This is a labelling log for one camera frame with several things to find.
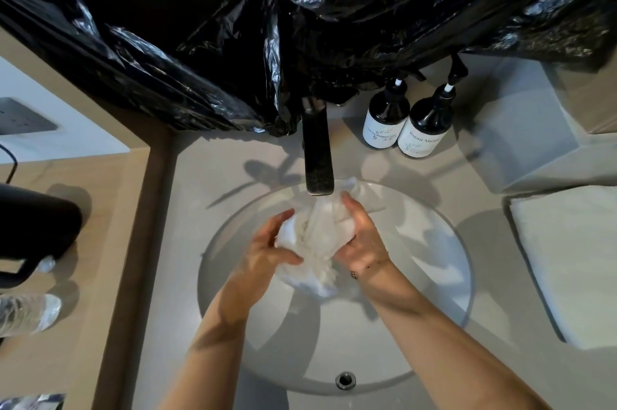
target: folded towel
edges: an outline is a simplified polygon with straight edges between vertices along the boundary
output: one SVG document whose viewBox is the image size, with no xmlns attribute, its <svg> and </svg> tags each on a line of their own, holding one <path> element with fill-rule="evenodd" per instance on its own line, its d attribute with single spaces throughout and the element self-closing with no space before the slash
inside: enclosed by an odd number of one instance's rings
<svg viewBox="0 0 617 410">
<path fill-rule="evenodd" d="M 511 211 L 564 339 L 582 350 L 617 346 L 617 188 L 515 199 Z"/>
<path fill-rule="evenodd" d="M 332 257 L 351 241 L 355 232 L 353 219 L 341 201 L 341 191 L 348 191 L 369 213 L 383 208 L 379 196 L 356 178 L 336 189 L 332 195 L 315 197 L 312 208 L 297 211 L 282 224 L 276 237 L 276 246 L 304 258 L 299 266 L 278 266 L 279 278 L 296 289 L 324 298 L 337 293 Z"/>
</svg>

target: sink drain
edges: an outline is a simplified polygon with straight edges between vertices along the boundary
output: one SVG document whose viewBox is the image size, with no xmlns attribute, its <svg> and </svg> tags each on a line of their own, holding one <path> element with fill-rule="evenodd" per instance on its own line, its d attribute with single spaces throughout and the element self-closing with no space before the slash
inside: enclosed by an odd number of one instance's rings
<svg viewBox="0 0 617 410">
<path fill-rule="evenodd" d="M 336 377 L 336 387 L 341 390 L 351 390 L 355 387 L 355 374 L 349 371 L 343 371 Z"/>
</svg>

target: forearm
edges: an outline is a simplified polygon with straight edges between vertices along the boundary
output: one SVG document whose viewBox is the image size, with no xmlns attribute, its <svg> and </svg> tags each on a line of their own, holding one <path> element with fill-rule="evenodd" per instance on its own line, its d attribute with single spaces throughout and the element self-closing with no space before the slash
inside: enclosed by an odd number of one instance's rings
<svg viewBox="0 0 617 410">
<path fill-rule="evenodd" d="M 393 264 L 380 266 L 360 284 L 440 409 L 547 408 Z"/>
<path fill-rule="evenodd" d="M 161 410 L 231 410 L 242 359 L 246 317 L 227 311 L 225 287 L 212 300 Z"/>
</svg>

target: hand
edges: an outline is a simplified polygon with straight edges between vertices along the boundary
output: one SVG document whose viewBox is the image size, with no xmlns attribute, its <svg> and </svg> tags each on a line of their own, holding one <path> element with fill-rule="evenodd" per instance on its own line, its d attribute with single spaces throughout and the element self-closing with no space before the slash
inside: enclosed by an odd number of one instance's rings
<svg viewBox="0 0 617 410">
<path fill-rule="evenodd" d="M 375 271 L 377 266 L 389 263 L 390 256 L 362 204 L 345 191 L 341 193 L 341 199 L 355 222 L 355 237 L 336 251 L 334 258 L 360 278 L 370 269 Z"/>
<path fill-rule="evenodd" d="M 275 215 L 253 236 L 249 249 L 223 287 L 221 307 L 227 312 L 228 320 L 248 317 L 251 307 L 268 289 L 276 266 L 282 263 L 297 266 L 304 261 L 294 251 L 274 247 L 282 223 L 293 214 L 294 210 L 289 209 Z"/>
</svg>

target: sink basin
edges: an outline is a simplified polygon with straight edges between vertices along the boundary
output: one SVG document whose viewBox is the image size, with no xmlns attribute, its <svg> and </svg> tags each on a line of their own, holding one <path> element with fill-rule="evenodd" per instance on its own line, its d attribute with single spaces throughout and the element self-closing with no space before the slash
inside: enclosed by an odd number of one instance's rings
<svg viewBox="0 0 617 410">
<path fill-rule="evenodd" d="M 471 268 L 459 238 L 435 211 L 377 183 L 370 187 L 386 209 L 371 214 L 390 257 L 403 274 L 457 324 L 467 318 Z M 310 206 L 305 185 L 261 197 L 232 215 L 206 249 L 199 271 L 202 313 L 267 218 Z M 339 295 L 317 299 L 274 276 L 247 323 L 243 366 L 285 389 L 319 395 L 361 393 L 406 379 L 412 369 L 348 272 L 339 271 Z M 340 390 L 342 372 L 356 386 Z"/>
</svg>

